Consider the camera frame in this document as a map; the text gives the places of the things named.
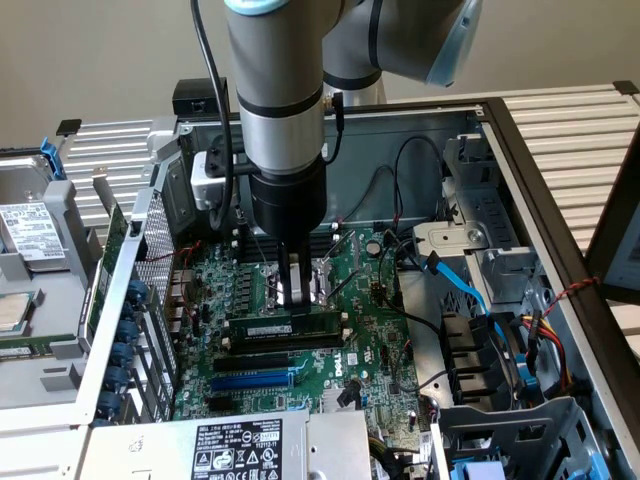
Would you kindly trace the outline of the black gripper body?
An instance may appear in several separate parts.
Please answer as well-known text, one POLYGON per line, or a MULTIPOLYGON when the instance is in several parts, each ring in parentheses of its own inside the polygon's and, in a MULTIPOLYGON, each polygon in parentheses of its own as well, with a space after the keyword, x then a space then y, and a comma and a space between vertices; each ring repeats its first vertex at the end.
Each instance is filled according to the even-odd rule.
POLYGON ((251 174, 249 185, 257 225, 282 243, 302 242, 326 214, 326 178, 326 163, 321 157, 294 174, 251 174))

